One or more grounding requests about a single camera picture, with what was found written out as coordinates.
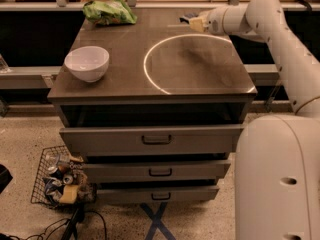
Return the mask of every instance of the gray drawer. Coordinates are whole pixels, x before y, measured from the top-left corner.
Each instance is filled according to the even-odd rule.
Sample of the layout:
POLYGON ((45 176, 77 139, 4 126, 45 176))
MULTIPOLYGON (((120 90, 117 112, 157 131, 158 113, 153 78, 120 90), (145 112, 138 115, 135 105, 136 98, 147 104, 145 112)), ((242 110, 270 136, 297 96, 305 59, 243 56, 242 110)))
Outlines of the gray drawer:
POLYGON ((195 127, 63 128, 70 152, 86 156, 230 153, 240 124, 195 127))
POLYGON ((223 178, 229 160, 153 163, 86 164, 90 182, 141 182, 223 178))
POLYGON ((98 190, 98 198, 109 204, 152 203, 171 201, 207 201, 216 197, 218 186, 104 189, 98 190))

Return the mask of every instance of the food package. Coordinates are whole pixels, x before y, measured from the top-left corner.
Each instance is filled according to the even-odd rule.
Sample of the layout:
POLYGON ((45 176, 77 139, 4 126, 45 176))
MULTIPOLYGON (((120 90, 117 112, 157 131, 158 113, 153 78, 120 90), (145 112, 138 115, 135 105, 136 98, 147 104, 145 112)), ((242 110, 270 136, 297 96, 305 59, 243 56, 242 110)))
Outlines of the food package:
POLYGON ((124 0, 90 1, 83 6, 88 21, 97 25, 135 24, 137 16, 124 0))

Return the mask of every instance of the white robotic arm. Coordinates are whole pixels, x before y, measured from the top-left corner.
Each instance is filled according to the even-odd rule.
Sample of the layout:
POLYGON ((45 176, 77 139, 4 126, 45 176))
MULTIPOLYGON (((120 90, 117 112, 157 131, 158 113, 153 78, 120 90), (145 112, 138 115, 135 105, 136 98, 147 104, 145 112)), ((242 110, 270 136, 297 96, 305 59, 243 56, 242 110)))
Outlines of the white robotic arm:
POLYGON ((202 20, 214 35, 258 34, 270 49, 296 114, 259 118, 240 136, 236 239, 320 239, 318 60, 289 29, 278 0, 217 8, 202 20))

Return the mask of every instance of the concrete floor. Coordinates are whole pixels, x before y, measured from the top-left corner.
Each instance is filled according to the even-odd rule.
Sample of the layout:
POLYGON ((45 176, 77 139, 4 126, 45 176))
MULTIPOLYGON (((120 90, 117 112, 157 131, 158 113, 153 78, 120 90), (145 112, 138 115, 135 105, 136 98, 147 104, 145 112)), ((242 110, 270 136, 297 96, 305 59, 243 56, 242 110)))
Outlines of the concrete floor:
MULTIPOLYGON (((63 145, 59 136, 62 123, 52 108, 10 109, 0 118, 0 164, 6 166, 13 180, 0 194, 0 233, 26 239, 41 234, 50 224, 70 218, 69 210, 52 210, 31 204, 35 174, 43 149, 63 145)), ((235 239, 234 155, 232 166, 215 200, 208 202, 173 202, 166 204, 107 205, 102 200, 85 207, 99 212, 107 224, 108 239, 235 239)), ((65 227, 49 239, 61 239, 65 227)), ((78 226, 79 239, 103 239, 103 223, 94 213, 87 213, 78 226)))

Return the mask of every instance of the white bowl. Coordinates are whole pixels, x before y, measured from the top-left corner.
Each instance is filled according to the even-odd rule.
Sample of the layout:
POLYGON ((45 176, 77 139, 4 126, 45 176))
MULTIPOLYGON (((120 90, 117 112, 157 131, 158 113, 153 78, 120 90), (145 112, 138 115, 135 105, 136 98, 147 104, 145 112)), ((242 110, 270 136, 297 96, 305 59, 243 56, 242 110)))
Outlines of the white bowl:
POLYGON ((64 64, 76 78, 92 83, 106 73, 109 58, 107 50, 98 46, 85 46, 71 51, 64 64))

